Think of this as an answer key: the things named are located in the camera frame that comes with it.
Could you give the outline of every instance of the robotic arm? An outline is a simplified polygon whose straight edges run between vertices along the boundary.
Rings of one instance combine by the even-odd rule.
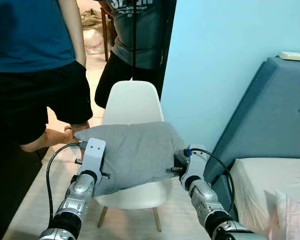
[[[82,167],[77,178],[73,178],[59,209],[48,229],[43,231],[39,240],[77,240],[79,232],[88,212],[95,185],[101,182],[103,176],[100,166],[106,147],[106,142],[90,138],[85,148]],[[171,170],[182,172],[181,186],[189,192],[198,220],[212,240],[266,240],[253,233],[239,222],[218,202],[217,194],[204,180],[204,170],[207,155],[199,150],[203,145],[190,145],[183,150],[180,166]]]

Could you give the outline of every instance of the gray t-shirt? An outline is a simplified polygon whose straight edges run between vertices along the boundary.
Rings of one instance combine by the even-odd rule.
[[[125,0],[106,0],[118,34],[112,49],[129,65],[133,64],[133,4]],[[162,0],[137,1],[136,67],[156,69],[160,62]]]

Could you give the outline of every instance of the chair backrest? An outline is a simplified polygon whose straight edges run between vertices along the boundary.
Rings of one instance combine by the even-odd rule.
[[[119,81],[113,85],[103,125],[163,122],[156,88],[146,81]]]

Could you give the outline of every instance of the light blue wall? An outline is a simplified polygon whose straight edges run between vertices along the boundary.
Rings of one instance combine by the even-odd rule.
[[[177,0],[162,110],[212,151],[260,64],[300,52],[300,0]]]

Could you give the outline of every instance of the black shorts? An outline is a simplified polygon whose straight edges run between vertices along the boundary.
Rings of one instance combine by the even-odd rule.
[[[128,81],[131,77],[132,66],[111,52],[110,58],[104,67],[99,84],[95,91],[95,103],[99,107],[105,109],[113,85],[119,81]],[[146,81],[153,84],[160,96],[162,80],[159,81],[159,79],[160,71],[158,69],[145,69],[139,67],[135,69],[135,80]]]
[[[52,70],[0,72],[0,117],[20,145],[45,132],[47,107],[69,124],[83,124],[92,117],[84,66],[74,61]]]

